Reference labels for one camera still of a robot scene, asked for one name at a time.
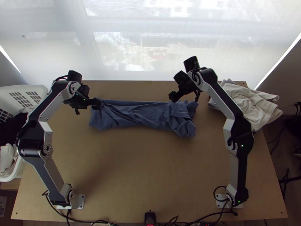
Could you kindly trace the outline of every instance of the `black cable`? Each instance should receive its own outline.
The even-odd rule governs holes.
[[[72,221],[74,221],[74,222],[77,222],[77,223],[84,223],[84,224],[92,224],[92,225],[93,225],[93,224],[95,224],[95,223],[103,223],[103,224],[112,224],[112,225],[115,225],[115,226],[119,226],[119,225],[117,225],[117,224],[115,224],[115,223],[109,223],[109,222],[106,221],[106,220],[85,221],[85,220],[77,220],[77,219],[73,219],[73,218],[69,217],[69,214],[70,214],[70,213],[67,213],[67,216],[65,216],[64,214],[60,213],[59,211],[57,211],[57,210],[53,207],[53,205],[51,204],[51,202],[50,202],[50,200],[49,200],[49,198],[48,198],[48,194],[49,194],[49,193],[47,193],[47,192],[48,192],[48,190],[46,190],[46,191],[42,194],[42,196],[45,196],[45,197],[46,197],[46,200],[47,200],[47,202],[49,203],[50,207],[51,207],[57,214],[59,214],[60,216],[66,218],[67,224],[68,224],[68,225],[69,225],[68,220],[72,220]]]
[[[295,114],[295,115],[297,115],[299,105],[298,105],[298,104],[295,104],[295,107],[296,107],[296,114]]]
[[[218,186],[218,187],[216,187],[216,188],[213,190],[213,197],[215,198],[215,200],[217,200],[217,201],[219,201],[219,202],[227,201],[228,198],[223,199],[223,200],[219,200],[219,199],[216,198],[215,192],[216,192],[216,190],[219,189],[219,188],[224,188],[224,189],[226,190],[226,186]]]
[[[67,221],[67,225],[70,226],[69,224],[69,221],[68,221],[68,217],[69,217],[69,214],[71,213],[71,209],[68,209],[67,211],[67,216],[66,216],[66,221]]]
[[[64,75],[64,76],[58,77],[58,78],[55,79],[55,81],[58,81],[60,79],[65,79],[65,77],[68,77],[68,75]]]
[[[190,226],[190,225],[192,225],[192,224],[199,223],[200,221],[202,221],[203,219],[205,219],[205,218],[207,218],[207,217],[211,217],[211,216],[218,215],[218,214],[219,214],[220,216],[219,216],[218,220],[217,220],[214,224],[216,224],[216,223],[221,219],[222,214],[233,214],[234,216],[238,216],[238,213],[237,213],[237,212],[234,212],[234,211],[232,210],[232,208],[230,209],[230,211],[225,211],[225,212],[224,212],[224,209],[225,209],[226,204],[227,204],[228,202],[229,202],[229,199],[227,199],[227,201],[226,201],[226,203],[224,204],[224,206],[223,206],[221,212],[216,212],[216,213],[208,214],[208,215],[206,215],[206,216],[204,216],[204,217],[202,217],[202,218],[200,218],[200,219],[197,219],[197,220],[195,220],[195,221],[189,222],[189,223],[186,224],[185,226]]]
[[[278,145],[278,142],[280,141],[281,134],[282,134],[282,132],[284,131],[284,129],[285,129],[285,128],[283,128],[282,131],[281,131],[281,133],[279,134],[278,139],[277,139],[277,142],[276,142],[276,145],[275,145],[275,147],[272,149],[272,151],[270,152],[270,154],[272,154],[272,153],[274,152],[274,150],[276,149],[276,147],[277,147],[277,145]]]
[[[297,102],[297,104],[299,105],[299,107],[300,107],[300,109],[299,109],[299,114],[298,115],[300,115],[300,113],[301,113],[301,102],[300,101],[298,101]]]
[[[222,211],[220,212],[219,218],[213,223],[213,225],[217,224],[219,222],[219,220],[221,219],[222,215],[223,215],[223,210],[225,209],[227,203],[229,202],[229,200],[227,200],[222,208]]]
[[[282,131],[283,131],[284,129],[285,129],[285,126],[282,127],[282,129],[278,132],[278,134],[276,135],[275,139],[272,140],[272,141],[270,141],[270,142],[268,142],[267,144],[269,145],[269,144],[273,143],[275,140],[277,140],[278,136],[282,133]]]
[[[171,218],[164,226],[170,226],[170,225],[175,224],[176,221],[178,220],[178,218],[179,218],[179,215],[177,215],[177,216]]]

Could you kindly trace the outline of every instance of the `crumpled cloth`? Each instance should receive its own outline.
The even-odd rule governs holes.
[[[283,114],[283,111],[279,110],[278,105],[275,104],[279,96],[251,90],[233,83],[226,81],[222,87],[240,107],[253,130],[260,130]],[[216,109],[217,105],[212,102],[213,100],[210,100],[208,105]]]
[[[0,147],[0,175],[10,168],[14,160],[14,154],[15,151],[11,144]]]
[[[194,137],[192,121],[197,102],[142,102],[101,100],[100,110],[91,110],[89,125],[99,130],[146,126],[172,130],[179,137]]]

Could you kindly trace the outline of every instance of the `white cloth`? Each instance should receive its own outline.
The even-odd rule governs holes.
[[[6,169],[9,169],[14,160],[14,148],[11,144],[1,146],[0,149],[0,173],[4,174]]]
[[[283,114],[283,111],[279,110],[278,105],[275,104],[279,100],[279,96],[230,83],[224,84],[223,89],[240,107],[244,117],[251,123],[255,131]]]

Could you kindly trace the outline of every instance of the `power cord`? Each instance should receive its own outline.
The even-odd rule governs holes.
[[[229,198],[226,198],[226,199],[223,199],[223,200],[217,199],[215,193],[216,193],[217,189],[219,189],[219,188],[224,188],[224,189],[226,190],[226,186],[218,186],[218,187],[216,187],[216,188],[214,189],[214,191],[213,191],[213,196],[214,196],[214,198],[215,198],[217,201],[225,202],[225,204],[223,205],[222,211],[216,212],[216,213],[212,213],[212,214],[208,214],[208,215],[206,215],[206,216],[204,216],[204,217],[202,217],[202,218],[199,218],[199,219],[197,219],[197,220],[195,220],[195,221],[192,221],[192,222],[189,222],[189,223],[185,223],[185,222],[181,222],[181,223],[184,224],[184,226],[191,226],[192,224],[201,223],[202,220],[204,220],[204,219],[206,219],[206,218],[208,218],[208,217],[211,217],[211,216],[214,216],[214,215],[218,215],[218,214],[219,214],[218,219],[217,219],[214,223],[210,224],[210,225],[215,225],[215,224],[217,224],[217,223],[220,221],[220,219],[222,218],[222,215],[223,215],[223,214],[233,214],[234,216],[238,216],[238,213],[237,213],[237,212],[234,212],[234,211],[232,210],[232,208],[230,209],[230,211],[224,211],[224,210],[225,210],[225,207],[226,207],[227,203],[230,201],[230,199],[229,199]],[[175,217],[173,217],[173,218],[171,218],[166,224],[161,224],[161,223],[158,223],[158,224],[159,224],[159,226],[172,226],[172,225],[179,226],[179,225],[176,223],[178,217],[179,217],[179,215],[178,215],[178,216],[175,216]]]
[[[284,130],[285,130],[285,126],[279,131],[278,135],[276,136],[277,142],[276,142],[276,145],[274,146],[274,148],[272,149],[272,151],[270,152],[270,154],[272,154],[274,152],[274,150],[277,148],[278,142],[279,142],[280,137],[281,137],[281,135],[282,135],[282,133],[283,133]]]
[[[50,207],[57,213],[59,214],[60,216],[66,218],[66,221],[67,221],[67,225],[70,226],[70,223],[69,223],[69,220],[71,221],[74,221],[74,222],[77,222],[77,223],[84,223],[84,224],[91,224],[94,225],[96,223],[102,223],[102,224],[109,224],[109,225],[112,225],[112,226],[119,226],[118,224],[115,224],[115,223],[110,223],[106,220],[96,220],[96,221],[85,221],[85,220],[77,220],[77,219],[74,219],[74,218],[71,218],[69,217],[69,214],[71,213],[71,209],[68,209],[68,212],[67,212],[67,215],[65,216],[64,214],[60,213],[59,211],[57,211],[54,206],[51,204],[49,198],[48,198],[48,190],[46,190],[42,196],[45,196],[46,197],[46,200],[47,202],[49,203]]]
[[[297,117],[298,117],[298,116],[300,115],[300,113],[301,113],[301,102],[298,101],[298,103],[295,104],[295,107],[296,107],[295,117],[296,117],[296,120],[297,120],[297,119],[298,119]],[[276,145],[274,146],[274,148],[272,149],[272,151],[270,152],[270,154],[272,154],[272,153],[274,152],[274,150],[276,149],[276,147],[277,147],[277,145],[278,145],[278,142],[279,142],[279,140],[280,140],[280,137],[281,137],[283,131],[285,130],[285,128],[286,128],[286,126],[282,127],[282,129],[281,129],[281,130],[278,132],[278,134],[276,135],[275,139],[267,143],[267,144],[269,145],[269,144],[273,143],[275,140],[277,140]]]

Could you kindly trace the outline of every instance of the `wall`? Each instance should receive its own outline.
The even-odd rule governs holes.
[[[294,104],[301,101],[301,39],[259,85],[259,91],[280,96],[279,109],[285,115],[294,115]]]
[[[27,84],[20,72],[0,52],[0,86]]]

